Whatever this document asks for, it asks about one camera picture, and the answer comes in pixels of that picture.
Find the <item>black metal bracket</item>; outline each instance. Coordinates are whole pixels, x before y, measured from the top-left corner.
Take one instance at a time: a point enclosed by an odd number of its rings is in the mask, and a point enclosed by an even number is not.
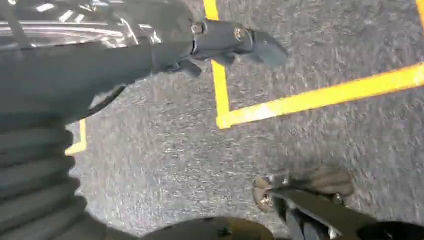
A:
[[[212,59],[230,66],[236,56],[244,56],[255,63],[282,66],[288,58],[287,51],[268,33],[246,28],[239,23],[203,20],[191,26],[194,36],[191,57],[204,61]],[[198,77],[202,71],[189,60],[180,62],[168,72],[188,72]]]

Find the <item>yellow parking line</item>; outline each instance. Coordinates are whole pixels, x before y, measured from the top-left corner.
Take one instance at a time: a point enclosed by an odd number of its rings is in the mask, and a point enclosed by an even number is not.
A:
[[[421,25],[424,27],[424,0],[416,0],[416,7],[421,18]]]
[[[237,124],[317,109],[420,86],[424,86],[423,63],[234,110],[226,115],[219,116],[218,125],[230,128]]]
[[[87,122],[85,119],[79,121],[80,142],[75,143],[65,151],[66,155],[74,155],[87,150]]]
[[[204,10],[209,20],[219,21],[216,0],[204,0]],[[227,74],[223,65],[212,61],[213,83],[215,85],[216,110],[218,118],[230,112],[230,101],[227,89]]]

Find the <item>motorcycle footpeg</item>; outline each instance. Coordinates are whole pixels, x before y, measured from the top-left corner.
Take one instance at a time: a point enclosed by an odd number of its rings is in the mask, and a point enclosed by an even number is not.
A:
[[[273,201],[269,194],[272,189],[302,190],[341,205],[344,204],[344,198],[354,191],[352,179],[347,171],[327,166],[259,176],[253,181],[252,195],[256,206],[265,213],[273,211],[276,207],[276,201]]]
[[[196,60],[213,59],[229,66],[237,54],[255,63],[282,66],[288,59],[287,51],[271,35],[238,23],[204,20],[194,23],[192,32],[192,56]]]
[[[286,64],[289,54],[271,35],[262,31],[251,31],[253,48],[246,56],[255,63],[277,67]]]

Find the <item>asphalt ground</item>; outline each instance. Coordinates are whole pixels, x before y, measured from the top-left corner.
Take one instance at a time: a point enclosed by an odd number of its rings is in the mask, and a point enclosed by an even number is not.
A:
[[[202,0],[186,0],[197,17]],[[270,32],[284,67],[243,59],[229,67],[232,110],[424,61],[413,0],[218,0],[222,20]],[[98,218],[143,235],[201,216],[286,228],[255,206],[254,177],[329,164],[349,170],[349,207],[424,224],[424,89],[367,98],[221,130],[209,63],[141,80],[87,119],[87,150],[73,174]]]

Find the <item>road marking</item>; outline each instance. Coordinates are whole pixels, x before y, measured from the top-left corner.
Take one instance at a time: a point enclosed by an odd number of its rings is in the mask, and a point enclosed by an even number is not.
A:
[[[216,0],[204,0],[204,10],[206,18],[219,21]],[[219,116],[225,116],[230,112],[230,100],[227,89],[227,74],[223,65],[212,60],[213,83],[215,85],[216,111]]]
[[[218,117],[218,126],[231,126],[322,108],[354,100],[424,86],[424,64],[304,92],[234,110]]]
[[[421,18],[421,25],[424,28],[424,0],[416,0],[416,7],[418,8],[419,17]]]
[[[80,142],[74,143],[65,151],[66,155],[74,155],[87,150],[87,121],[82,119],[79,121],[79,138]]]
[[[416,5],[424,26],[424,0],[416,0]],[[215,0],[204,0],[204,7],[208,19],[219,20]],[[218,112],[216,124],[220,129],[424,86],[422,62],[392,72],[230,111],[225,68],[212,62],[212,70]]]

